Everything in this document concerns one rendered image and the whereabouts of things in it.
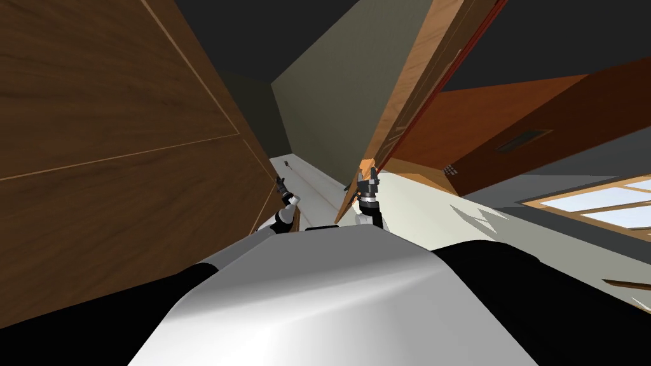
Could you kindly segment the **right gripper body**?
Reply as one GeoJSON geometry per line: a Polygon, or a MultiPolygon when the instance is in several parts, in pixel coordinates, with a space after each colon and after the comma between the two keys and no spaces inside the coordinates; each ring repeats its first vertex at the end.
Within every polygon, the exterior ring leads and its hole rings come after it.
{"type": "Polygon", "coordinates": [[[358,201],[375,202],[380,181],[378,179],[360,180],[357,182],[356,198],[358,201]]]}

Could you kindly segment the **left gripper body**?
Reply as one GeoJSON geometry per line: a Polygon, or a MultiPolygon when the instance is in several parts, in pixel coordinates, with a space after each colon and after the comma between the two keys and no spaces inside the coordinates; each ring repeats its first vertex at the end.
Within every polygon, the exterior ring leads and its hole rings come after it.
{"type": "Polygon", "coordinates": [[[276,176],[275,183],[277,192],[281,195],[281,200],[285,205],[291,205],[292,200],[294,199],[294,193],[288,190],[287,186],[284,184],[285,179],[280,176],[276,176]]]}

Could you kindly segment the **light brown wooden door leaf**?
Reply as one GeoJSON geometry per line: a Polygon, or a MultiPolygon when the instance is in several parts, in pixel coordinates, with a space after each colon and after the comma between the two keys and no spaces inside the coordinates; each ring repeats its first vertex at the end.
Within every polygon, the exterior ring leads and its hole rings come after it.
{"type": "Polygon", "coordinates": [[[364,154],[382,169],[508,0],[432,0],[364,154]]]}

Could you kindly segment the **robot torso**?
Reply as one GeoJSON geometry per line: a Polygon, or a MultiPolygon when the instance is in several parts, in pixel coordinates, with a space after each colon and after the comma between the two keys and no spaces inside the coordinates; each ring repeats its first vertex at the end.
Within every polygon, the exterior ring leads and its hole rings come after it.
{"type": "Polygon", "coordinates": [[[128,366],[538,366],[453,269],[372,225],[207,257],[128,366]]]}

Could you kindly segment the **red-brown wooden cabinet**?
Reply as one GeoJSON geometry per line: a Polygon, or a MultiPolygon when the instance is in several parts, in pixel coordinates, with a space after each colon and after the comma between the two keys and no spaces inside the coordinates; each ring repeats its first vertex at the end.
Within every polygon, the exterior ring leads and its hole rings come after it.
{"type": "Polygon", "coordinates": [[[651,58],[438,94],[386,171],[464,196],[651,126],[651,58]]]}

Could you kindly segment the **dark brown panelled door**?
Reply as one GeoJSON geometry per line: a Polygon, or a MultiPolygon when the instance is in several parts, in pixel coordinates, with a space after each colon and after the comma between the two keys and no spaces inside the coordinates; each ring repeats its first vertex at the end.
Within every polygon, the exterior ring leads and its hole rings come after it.
{"type": "Polygon", "coordinates": [[[280,206],[175,0],[0,0],[0,329],[168,275],[280,206]]]}

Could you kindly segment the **wooden framed window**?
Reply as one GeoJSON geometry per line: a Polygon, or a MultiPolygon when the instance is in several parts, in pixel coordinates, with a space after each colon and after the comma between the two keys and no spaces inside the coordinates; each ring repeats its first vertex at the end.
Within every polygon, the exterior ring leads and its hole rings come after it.
{"type": "Polygon", "coordinates": [[[552,194],[523,205],[651,242],[651,174],[552,194]]]}

